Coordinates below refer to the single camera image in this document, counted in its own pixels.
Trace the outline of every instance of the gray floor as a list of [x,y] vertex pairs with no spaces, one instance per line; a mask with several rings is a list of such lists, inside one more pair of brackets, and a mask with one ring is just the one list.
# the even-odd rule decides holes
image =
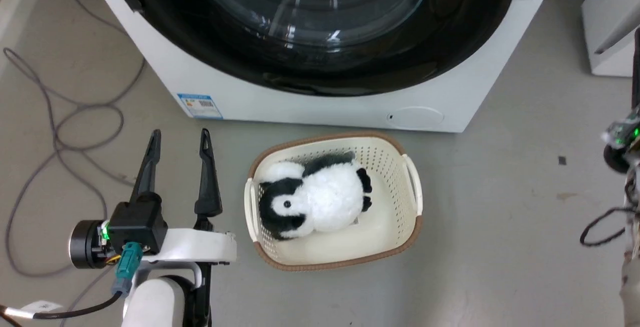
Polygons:
[[[102,0],[83,1],[110,15]],[[200,176],[199,131],[210,129],[225,208],[214,224],[235,232],[238,242],[238,262],[214,272],[219,327],[621,326],[624,242],[585,249],[578,237],[587,222],[622,201],[623,179],[602,161],[599,135],[629,108],[631,83],[590,76],[581,1],[544,2],[465,133],[389,132],[423,178],[425,225],[414,247],[382,261],[328,272],[279,272],[256,255],[246,232],[242,193],[256,155],[277,143],[345,128],[188,119],[147,69],[119,103],[126,117],[121,136],[90,154],[131,178],[151,130],[162,129],[157,191],[164,217],[172,227],[190,227]],[[126,38],[71,0],[39,0],[15,48],[43,81],[88,102],[114,96],[140,62]],[[71,110],[61,101],[55,108],[57,117]],[[74,120],[62,135],[89,143],[106,137],[116,123],[115,115],[98,111]],[[4,222],[19,188],[51,150],[41,94],[12,67],[0,78],[0,136]],[[558,156],[566,156],[567,165],[558,165]],[[128,188],[82,158],[66,159],[99,186],[110,208],[128,198]],[[51,164],[16,218],[11,245],[20,265],[32,272],[64,266],[73,226],[100,215],[98,200]],[[69,305],[97,274],[72,270],[25,278],[2,258],[0,303]],[[82,305],[105,300],[111,282],[106,277]],[[113,327],[120,318],[118,305],[67,326]]]

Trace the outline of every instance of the barcode sticker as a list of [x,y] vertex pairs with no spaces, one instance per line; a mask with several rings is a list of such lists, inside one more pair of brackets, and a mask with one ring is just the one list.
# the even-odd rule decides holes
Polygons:
[[194,118],[214,118],[222,120],[222,113],[218,110],[211,96],[206,94],[182,94],[178,93],[186,110]]

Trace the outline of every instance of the electrical connector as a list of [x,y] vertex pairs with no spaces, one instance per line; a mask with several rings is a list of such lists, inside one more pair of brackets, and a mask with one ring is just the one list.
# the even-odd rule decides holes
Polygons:
[[111,293],[115,295],[116,292],[120,292],[124,297],[129,295],[133,276],[140,267],[143,254],[140,243],[128,242],[124,245],[118,267],[116,267],[116,280],[111,286]]

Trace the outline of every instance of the brown basket rim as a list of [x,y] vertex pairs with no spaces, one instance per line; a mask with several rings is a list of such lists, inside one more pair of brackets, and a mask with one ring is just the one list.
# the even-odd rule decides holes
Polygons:
[[406,242],[402,243],[402,245],[399,245],[398,247],[393,249],[389,249],[388,251],[371,254],[370,256],[364,256],[364,257],[359,257],[354,259],[346,259],[344,261],[337,261],[337,262],[330,262],[330,263],[286,265],[286,264],[278,263],[274,261],[271,257],[269,257],[269,254],[265,252],[260,242],[255,241],[253,243],[253,246],[255,247],[255,250],[258,251],[258,255],[262,257],[262,259],[269,266],[284,272],[308,272],[308,271],[333,270],[334,268],[343,268],[348,266],[354,266],[357,264],[370,263],[373,261],[386,259],[387,257],[400,254],[401,252],[404,252],[409,247],[411,247],[411,245],[413,245],[414,242],[416,242],[422,227],[423,227],[423,216],[422,215],[416,216],[413,232],[411,232],[409,239],[407,239]]
[[[265,160],[265,158],[267,158],[267,156],[270,156],[270,154],[273,154],[281,150],[290,149],[291,147],[306,145],[309,143],[329,141],[329,140],[342,140],[344,138],[380,138],[381,140],[385,140],[389,142],[391,145],[393,145],[393,147],[395,147],[395,149],[401,155],[404,155],[407,153],[404,147],[402,147],[402,145],[400,145],[400,143],[397,140],[395,140],[395,138],[389,135],[386,135],[384,133],[381,133],[379,131],[354,131],[354,132],[348,132],[348,133],[336,133],[331,135],[322,135],[318,137],[303,138],[303,139],[293,140],[291,142],[274,145],[274,147],[271,147],[265,150],[264,152],[262,152],[261,154],[259,154],[259,156],[253,161],[253,164],[249,169],[249,178],[250,179],[254,178],[254,176],[256,175],[256,170],[258,169],[258,166],[260,165],[260,163],[262,163],[263,160]],[[400,252],[404,252],[406,249],[411,247],[411,245],[413,245],[414,242],[416,242],[416,240],[418,239],[418,235],[420,234],[420,230],[422,229],[422,226],[423,226],[423,216],[418,215],[415,218],[415,226],[413,227],[413,231],[411,232],[409,239],[407,239],[404,243],[402,243],[402,245],[399,245],[398,247],[393,249],[389,249],[388,251],[371,254],[370,256],[364,256],[364,257],[359,257],[354,259],[346,259],[344,261],[336,261],[336,262],[330,262],[330,263],[286,265],[286,264],[282,264],[277,261],[274,261],[274,259],[269,257],[269,254],[265,252],[265,250],[263,249],[263,246],[260,244],[259,241],[255,241],[253,243],[253,246],[255,247],[255,250],[258,252],[258,255],[268,265],[270,265],[273,268],[276,268],[277,270],[281,270],[285,272],[308,272],[308,271],[332,270],[334,268],[342,268],[342,267],[354,266],[357,264],[370,263],[372,261],[386,259],[387,257],[400,254]]]

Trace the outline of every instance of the white washing machine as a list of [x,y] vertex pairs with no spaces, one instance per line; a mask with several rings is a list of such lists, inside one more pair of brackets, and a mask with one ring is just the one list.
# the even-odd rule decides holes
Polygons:
[[543,0],[106,0],[186,115],[460,133]]

